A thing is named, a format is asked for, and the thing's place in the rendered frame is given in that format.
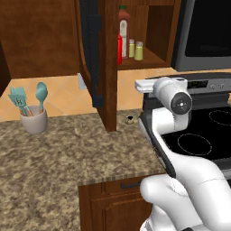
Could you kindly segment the large pale green shaker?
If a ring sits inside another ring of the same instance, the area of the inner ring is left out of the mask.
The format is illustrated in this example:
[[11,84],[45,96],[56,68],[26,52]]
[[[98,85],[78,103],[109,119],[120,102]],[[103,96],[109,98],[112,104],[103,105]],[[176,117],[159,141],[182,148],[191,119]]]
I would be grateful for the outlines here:
[[135,44],[135,53],[134,53],[135,60],[142,60],[143,59],[143,43],[137,42]]

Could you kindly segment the wooden base cabinet door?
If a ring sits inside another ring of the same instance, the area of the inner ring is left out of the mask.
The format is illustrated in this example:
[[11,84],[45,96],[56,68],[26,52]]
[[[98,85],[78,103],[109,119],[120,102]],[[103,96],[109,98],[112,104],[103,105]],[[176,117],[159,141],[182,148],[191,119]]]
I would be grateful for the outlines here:
[[139,193],[92,199],[93,231],[139,231],[152,206]]

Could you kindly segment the wooden wall cabinet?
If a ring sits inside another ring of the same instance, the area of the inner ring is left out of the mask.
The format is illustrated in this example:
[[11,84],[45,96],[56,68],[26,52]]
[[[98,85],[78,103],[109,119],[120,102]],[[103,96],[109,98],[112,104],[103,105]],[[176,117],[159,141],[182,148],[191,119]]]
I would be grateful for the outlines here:
[[119,0],[130,14],[130,38],[143,42],[143,59],[123,60],[119,70],[171,65],[181,0]]

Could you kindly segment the grey utensil pot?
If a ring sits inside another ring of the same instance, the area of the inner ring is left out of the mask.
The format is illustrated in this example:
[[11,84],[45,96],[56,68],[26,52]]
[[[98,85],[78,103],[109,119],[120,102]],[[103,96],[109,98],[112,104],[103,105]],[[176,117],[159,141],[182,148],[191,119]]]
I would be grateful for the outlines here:
[[23,124],[24,129],[29,134],[41,134],[43,133],[48,124],[48,116],[46,109],[40,112],[39,106],[29,106],[32,111],[32,116],[20,115],[20,120]]

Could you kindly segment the teal slotted spatula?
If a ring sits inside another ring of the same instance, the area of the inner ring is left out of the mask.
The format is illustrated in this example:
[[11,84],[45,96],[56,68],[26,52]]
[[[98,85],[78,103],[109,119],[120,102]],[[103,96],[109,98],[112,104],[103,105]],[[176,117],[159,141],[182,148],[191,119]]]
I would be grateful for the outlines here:
[[23,87],[11,88],[8,96],[14,105],[20,109],[22,116],[32,116],[32,111],[26,104],[26,95]]

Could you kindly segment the teal spoon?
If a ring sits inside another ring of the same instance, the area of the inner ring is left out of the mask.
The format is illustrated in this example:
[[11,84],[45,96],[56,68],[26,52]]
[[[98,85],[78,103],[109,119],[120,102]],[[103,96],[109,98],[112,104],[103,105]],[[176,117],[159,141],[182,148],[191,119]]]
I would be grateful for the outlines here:
[[48,89],[44,82],[39,82],[36,86],[36,98],[40,101],[40,113],[43,112],[43,102],[48,95]]

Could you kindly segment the red condiment bottle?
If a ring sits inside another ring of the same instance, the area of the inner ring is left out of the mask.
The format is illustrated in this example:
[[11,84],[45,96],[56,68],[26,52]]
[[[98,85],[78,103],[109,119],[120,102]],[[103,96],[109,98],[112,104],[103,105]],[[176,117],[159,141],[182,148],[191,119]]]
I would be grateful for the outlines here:
[[117,65],[122,63],[122,37],[120,34],[117,35]]

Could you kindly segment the white wall outlet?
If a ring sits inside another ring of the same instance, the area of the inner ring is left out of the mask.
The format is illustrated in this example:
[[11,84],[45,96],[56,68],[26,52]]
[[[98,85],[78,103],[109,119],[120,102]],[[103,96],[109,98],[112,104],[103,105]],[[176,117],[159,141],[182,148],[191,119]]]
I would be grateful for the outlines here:
[[78,74],[78,82],[79,82],[79,89],[80,90],[83,90],[83,89],[87,88],[87,86],[86,86],[86,84],[84,82],[84,79],[82,78],[82,75],[80,73]]

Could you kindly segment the black glass hob stove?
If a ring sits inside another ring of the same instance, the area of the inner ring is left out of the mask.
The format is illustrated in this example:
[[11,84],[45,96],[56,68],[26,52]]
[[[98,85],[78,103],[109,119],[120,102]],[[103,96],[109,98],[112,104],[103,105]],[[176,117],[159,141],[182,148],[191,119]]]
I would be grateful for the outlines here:
[[231,73],[181,74],[192,98],[189,125],[162,139],[176,153],[214,162],[220,170],[231,169]]

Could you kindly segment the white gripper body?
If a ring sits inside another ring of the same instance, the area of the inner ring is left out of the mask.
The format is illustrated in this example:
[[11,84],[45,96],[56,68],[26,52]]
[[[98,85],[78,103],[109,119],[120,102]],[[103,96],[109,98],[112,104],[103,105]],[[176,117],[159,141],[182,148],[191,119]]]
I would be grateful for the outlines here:
[[134,87],[140,93],[152,93],[155,82],[155,79],[137,79],[134,82]]

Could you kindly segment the wooden drawer front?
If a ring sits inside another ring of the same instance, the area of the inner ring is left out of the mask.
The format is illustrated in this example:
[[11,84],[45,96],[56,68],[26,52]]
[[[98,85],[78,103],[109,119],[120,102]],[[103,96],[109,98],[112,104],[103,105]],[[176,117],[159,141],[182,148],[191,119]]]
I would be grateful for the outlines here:
[[104,189],[106,193],[122,193],[122,192],[131,191],[131,190],[138,190],[140,186],[132,188],[132,189],[121,189],[120,184],[121,182],[123,182],[124,184],[132,184],[142,179],[143,177],[136,177],[136,178],[130,178],[130,179],[108,181],[104,183]]

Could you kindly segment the grey microwave oven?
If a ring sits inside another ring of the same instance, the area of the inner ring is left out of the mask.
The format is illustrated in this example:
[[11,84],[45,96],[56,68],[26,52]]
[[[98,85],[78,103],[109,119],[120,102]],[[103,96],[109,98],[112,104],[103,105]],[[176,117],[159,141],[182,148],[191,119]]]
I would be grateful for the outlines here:
[[171,66],[231,69],[231,0],[181,0]]

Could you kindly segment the tall brown sauce bottle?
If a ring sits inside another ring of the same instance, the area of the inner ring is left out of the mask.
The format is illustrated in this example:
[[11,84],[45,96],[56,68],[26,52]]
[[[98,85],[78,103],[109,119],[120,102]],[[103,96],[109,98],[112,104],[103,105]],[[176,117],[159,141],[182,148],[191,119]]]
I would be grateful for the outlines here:
[[119,6],[118,13],[119,34],[122,37],[122,59],[128,58],[129,54],[129,30],[130,30],[130,14],[126,11],[125,5]]

